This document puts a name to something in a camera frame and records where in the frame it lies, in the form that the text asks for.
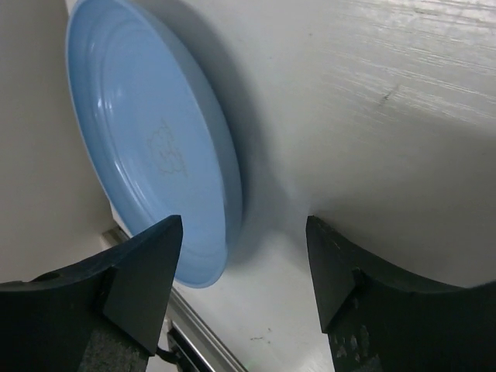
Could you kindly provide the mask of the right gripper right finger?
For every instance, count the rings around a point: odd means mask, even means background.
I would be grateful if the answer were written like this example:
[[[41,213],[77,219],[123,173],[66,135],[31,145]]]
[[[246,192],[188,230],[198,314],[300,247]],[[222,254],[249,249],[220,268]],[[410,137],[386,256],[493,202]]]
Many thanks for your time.
[[[495,284],[413,274],[307,219],[319,321],[337,371],[493,371]]]

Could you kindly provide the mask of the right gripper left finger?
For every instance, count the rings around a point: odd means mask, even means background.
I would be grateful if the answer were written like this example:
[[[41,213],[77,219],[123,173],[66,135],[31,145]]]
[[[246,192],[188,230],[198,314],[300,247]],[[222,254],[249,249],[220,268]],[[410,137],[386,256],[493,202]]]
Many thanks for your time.
[[[183,239],[172,215],[92,257],[1,286],[3,371],[144,371]]]

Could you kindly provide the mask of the blue plate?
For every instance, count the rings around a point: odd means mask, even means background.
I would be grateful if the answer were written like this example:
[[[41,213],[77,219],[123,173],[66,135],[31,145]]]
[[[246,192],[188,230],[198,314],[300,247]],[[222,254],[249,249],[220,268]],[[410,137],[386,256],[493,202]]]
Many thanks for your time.
[[[213,285],[242,224],[238,160],[212,86],[177,35],[133,1],[79,1],[66,32],[71,100],[88,156],[137,235],[183,221],[175,278]]]

